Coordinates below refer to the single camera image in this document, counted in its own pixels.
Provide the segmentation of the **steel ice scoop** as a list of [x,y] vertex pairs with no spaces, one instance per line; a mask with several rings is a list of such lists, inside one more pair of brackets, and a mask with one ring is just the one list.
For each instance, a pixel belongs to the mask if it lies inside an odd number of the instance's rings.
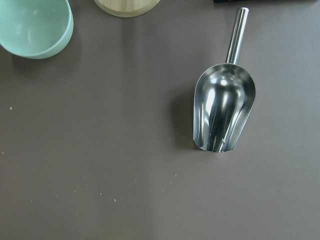
[[224,63],[208,68],[198,79],[193,99],[193,141],[208,152],[232,151],[256,99],[250,73],[238,65],[250,10],[240,7]]

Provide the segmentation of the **wooden glass holder stand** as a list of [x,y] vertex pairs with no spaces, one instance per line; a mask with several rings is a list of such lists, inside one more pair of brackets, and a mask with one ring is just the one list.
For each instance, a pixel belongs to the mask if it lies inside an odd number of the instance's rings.
[[160,0],[94,0],[94,2],[112,16],[132,18],[152,10]]

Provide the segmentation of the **black glass tray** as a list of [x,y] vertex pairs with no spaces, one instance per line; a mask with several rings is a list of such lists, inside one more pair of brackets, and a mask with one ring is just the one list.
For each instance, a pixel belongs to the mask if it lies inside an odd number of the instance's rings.
[[253,2],[253,3],[312,3],[319,0],[213,0],[214,3],[237,3],[237,2]]

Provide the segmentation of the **green ceramic bowl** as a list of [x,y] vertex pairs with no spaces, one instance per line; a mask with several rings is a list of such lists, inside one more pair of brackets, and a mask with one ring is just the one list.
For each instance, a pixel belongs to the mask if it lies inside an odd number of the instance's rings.
[[16,56],[50,58],[71,40],[74,19],[67,0],[2,0],[0,45]]

